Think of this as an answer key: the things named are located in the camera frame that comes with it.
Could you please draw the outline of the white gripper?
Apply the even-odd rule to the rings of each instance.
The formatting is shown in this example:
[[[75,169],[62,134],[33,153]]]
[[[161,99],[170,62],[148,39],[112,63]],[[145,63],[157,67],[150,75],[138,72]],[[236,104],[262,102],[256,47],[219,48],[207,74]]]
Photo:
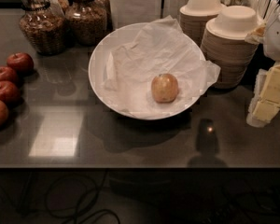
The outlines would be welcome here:
[[[262,44],[264,55],[276,63],[268,70],[260,69],[256,76],[246,123],[261,128],[269,124],[280,111],[280,6],[268,19],[245,37],[245,42]]]

